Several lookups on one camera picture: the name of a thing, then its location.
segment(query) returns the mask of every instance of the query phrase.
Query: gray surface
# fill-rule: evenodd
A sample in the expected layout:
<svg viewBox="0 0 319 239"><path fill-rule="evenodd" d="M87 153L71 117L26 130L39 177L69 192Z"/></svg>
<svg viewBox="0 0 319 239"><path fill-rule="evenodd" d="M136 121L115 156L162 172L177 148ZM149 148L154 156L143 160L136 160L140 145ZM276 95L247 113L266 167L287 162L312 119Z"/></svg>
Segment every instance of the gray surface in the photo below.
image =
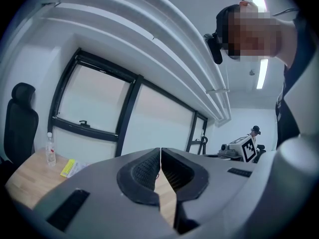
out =
<svg viewBox="0 0 319 239"><path fill-rule="evenodd" d="M306 202L319 179L319 137L293 138L261 156L238 194L180 239L271 238Z"/></svg>
<svg viewBox="0 0 319 239"><path fill-rule="evenodd" d="M175 235L155 206L136 204L119 189L117 173L128 162L153 149L92 164L50 191L35 211L48 218L76 189L90 192L66 229L76 238L161 238Z"/></svg>
<svg viewBox="0 0 319 239"><path fill-rule="evenodd" d="M247 177L229 173L227 170L234 167L253 171L256 167L254 163L204 157L173 148L169 150L201 165L209 173L209 184L199 198L182 204L186 216L199 224L205 223L223 209L247 182Z"/></svg>
<svg viewBox="0 0 319 239"><path fill-rule="evenodd" d="M32 211L24 204L17 201L13 201L13 203L18 213L27 221L30 226L36 229L39 236L47 239L75 239L74 237L71 237L70 235L67 235L64 232L56 229L54 226L51 226L43 219L43 217Z"/></svg>

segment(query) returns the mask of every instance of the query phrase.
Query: dark shirt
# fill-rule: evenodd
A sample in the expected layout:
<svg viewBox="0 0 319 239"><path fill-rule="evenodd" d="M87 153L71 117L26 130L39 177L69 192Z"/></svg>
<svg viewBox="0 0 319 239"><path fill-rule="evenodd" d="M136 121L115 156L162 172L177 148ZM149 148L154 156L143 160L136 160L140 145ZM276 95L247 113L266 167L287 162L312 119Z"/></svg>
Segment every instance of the dark shirt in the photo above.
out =
<svg viewBox="0 0 319 239"><path fill-rule="evenodd" d="M294 19L294 24L298 33L296 55L290 69L287 69L285 66L284 86L276 103L278 131L277 147L285 140L299 135L297 123L283 97L305 71L316 49L311 36L310 26L302 17L301 13L298 13L297 17Z"/></svg>

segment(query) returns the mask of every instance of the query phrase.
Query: window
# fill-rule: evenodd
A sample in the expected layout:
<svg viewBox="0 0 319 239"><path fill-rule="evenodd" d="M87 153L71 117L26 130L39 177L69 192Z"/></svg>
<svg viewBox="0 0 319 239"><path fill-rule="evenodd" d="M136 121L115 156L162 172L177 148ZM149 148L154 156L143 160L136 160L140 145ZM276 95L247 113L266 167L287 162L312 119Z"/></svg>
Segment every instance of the window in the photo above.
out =
<svg viewBox="0 0 319 239"><path fill-rule="evenodd" d="M130 83L104 72L76 65L63 93L57 117L90 128L116 132Z"/></svg>
<svg viewBox="0 0 319 239"><path fill-rule="evenodd" d="M142 84L123 146L123 154L168 147L186 150L193 112Z"/></svg>
<svg viewBox="0 0 319 239"><path fill-rule="evenodd" d="M200 155L203 154L203 145L206 142L203 142L203 137L206 133L207 127L207 118L198 112L194 113L192 131L190 132L188 145L186 151L194 154Z"/></svg>
<svg viewBox="0 0 319 239"><path fill-rule="evenodd" d="M78 49L56 87L48 132L57 153L92 163L153 147L199 154L206 125L143 76Z"/></svg>

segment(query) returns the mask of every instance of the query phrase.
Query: man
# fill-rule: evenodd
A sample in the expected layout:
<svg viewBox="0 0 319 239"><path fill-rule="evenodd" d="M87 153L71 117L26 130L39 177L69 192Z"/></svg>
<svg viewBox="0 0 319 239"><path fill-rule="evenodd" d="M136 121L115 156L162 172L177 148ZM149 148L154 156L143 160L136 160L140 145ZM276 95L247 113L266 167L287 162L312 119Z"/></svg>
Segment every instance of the man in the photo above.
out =
<svg viewBox="0 0 319 239"><path fill-rule="evenodd" d="M259 127L257 125L255 125L252 129L251 129L251 133L247 134L247 135L251 135L254 141L254 145L256 146L256 136L261 134Z"/></svg>
<svg viewBox="0 0 319 239"><path fill-rule="evenodd" d="M283 97L304 72L316 45L299 12L293 21L258 11L251 1L224 8L216 17L218 42L233 59L240 56L277 57L285 64L283 90L276 103L278 142L299 135L297 123Z"/></svg>

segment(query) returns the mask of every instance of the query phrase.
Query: plastic water bottle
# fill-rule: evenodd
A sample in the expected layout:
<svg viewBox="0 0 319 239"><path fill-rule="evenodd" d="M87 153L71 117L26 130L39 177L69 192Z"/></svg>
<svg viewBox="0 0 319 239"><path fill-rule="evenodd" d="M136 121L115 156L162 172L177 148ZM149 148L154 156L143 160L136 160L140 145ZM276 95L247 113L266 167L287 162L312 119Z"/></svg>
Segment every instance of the plastic water bottle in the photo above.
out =
<svg viewBox="0 0 319 239"><path fill-rule="evenodd" d="M50 167L55 166L55 151L54 151L54 142L52 138L52 133L48 132L48 139L46 141L45 147L46 161Z"/></svg>

